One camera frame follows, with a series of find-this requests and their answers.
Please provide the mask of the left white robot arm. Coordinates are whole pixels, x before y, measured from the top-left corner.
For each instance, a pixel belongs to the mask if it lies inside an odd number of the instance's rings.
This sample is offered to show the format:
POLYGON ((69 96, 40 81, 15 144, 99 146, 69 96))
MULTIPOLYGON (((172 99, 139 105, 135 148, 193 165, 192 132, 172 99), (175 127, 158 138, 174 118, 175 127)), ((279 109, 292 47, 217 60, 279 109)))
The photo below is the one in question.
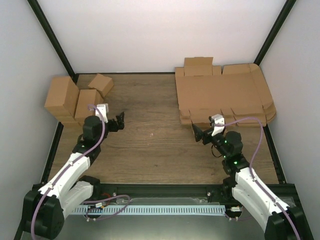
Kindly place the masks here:
POLYGON ((81 203, 97 202, 102 196, 100 181, 82 174, 97 159, 108 133, 125 127, 125 113, 108 119, 101 108, 84 120, 82 134, 68 160, 56 175, 42 186, 34 186, 23 199, 23 231, 33 238, 53 240, 61 232, 65 219, 81 203))

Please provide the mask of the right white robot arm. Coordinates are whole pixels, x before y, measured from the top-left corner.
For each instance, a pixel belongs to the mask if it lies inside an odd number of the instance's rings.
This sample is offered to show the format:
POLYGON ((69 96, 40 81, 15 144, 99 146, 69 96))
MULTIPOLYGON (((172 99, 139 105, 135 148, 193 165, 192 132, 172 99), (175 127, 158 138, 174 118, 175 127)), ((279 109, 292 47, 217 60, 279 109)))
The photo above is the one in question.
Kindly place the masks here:
POLYGON ((258 177, 242 153, 241 134, 211 127, 205 131, 192 125, 195 140, 212 144, 222 155, 228 178, 223 180, 222 195, 237 200, 264 231, 266 240, 305 240, 305 219, 301 209, 289 206, 258 177))

